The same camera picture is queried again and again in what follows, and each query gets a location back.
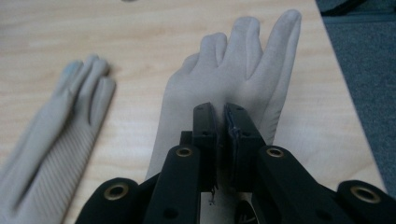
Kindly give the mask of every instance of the glove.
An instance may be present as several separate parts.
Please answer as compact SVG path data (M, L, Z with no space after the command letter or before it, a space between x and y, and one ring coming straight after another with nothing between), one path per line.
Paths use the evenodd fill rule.
M204 37L199 54L188 57L168 80L147 178L161 171L168 150L178 145L180 133L192 130L192 110L203 103L213 105L219 130L224 129L224 104L241 105L266 144L272 145L288 91L300 24L298 11L285 12L276 22L265 51L259 39L260 23L251 17L235 22L228 44L225 34ZM201 207L203 223L227 223L227 218L233 221L233 209L224 208L233 200L222 193L217 205ZM221 218L212 219L207 213L218 213Z
M61 223L116 84L97 56L66 66L0 173L0 223Z

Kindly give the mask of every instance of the gray carpet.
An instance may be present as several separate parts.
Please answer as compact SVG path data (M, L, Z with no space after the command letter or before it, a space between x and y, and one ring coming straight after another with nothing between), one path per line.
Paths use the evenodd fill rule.
M345 2L317 1L321 11ZM395 0L367 1L346 16L323 18L375 161L393 198L396 198L396 15L392 14L395 7Z

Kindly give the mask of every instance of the wood grain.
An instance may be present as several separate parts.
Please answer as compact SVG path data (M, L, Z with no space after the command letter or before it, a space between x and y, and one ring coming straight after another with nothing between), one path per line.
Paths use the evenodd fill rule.
M144 180L166 81L205 35L229 35L238 17L254 16L265 44L290 8L303 23L275 144L331 189L347 179L384 189L314 0L2 1L0 164L68 62L92 52L107 59L118 87L65 219L74 223L104 181Z

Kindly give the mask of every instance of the table surface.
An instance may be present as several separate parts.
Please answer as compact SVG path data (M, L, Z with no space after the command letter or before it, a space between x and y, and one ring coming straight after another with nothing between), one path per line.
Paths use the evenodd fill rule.
M229 35L240 16L262 23L262 43L287 9L303 15L300 42L275 145L322 185L359 179L384 189L315 0L2 1L0 165L63 67L95 52L117 90L65 223L104 181L144 181L167 79L205 35Z

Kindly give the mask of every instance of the white glove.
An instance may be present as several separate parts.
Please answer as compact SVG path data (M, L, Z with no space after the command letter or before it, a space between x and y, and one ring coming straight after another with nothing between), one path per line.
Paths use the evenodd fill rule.
M203 103L210 102L215 108L219 130L224 128L225 103L241 105L266 144L272 144L288 91L300 24L298 11L285 12L265 51L259 39L260 23L250 17L235 22L228 44L225 34L204 37L199 54L187 58L167 83L147 178L161 171L168 150L178 145L180 133L192 130L192 110ZM220 198L226 197L217 196L217 205L212 206L206 206L203 199L202 223L233 221L233 205L227 204L233 200Z
M66 66L0 173L0 223L61 223L116 84L97 56Z

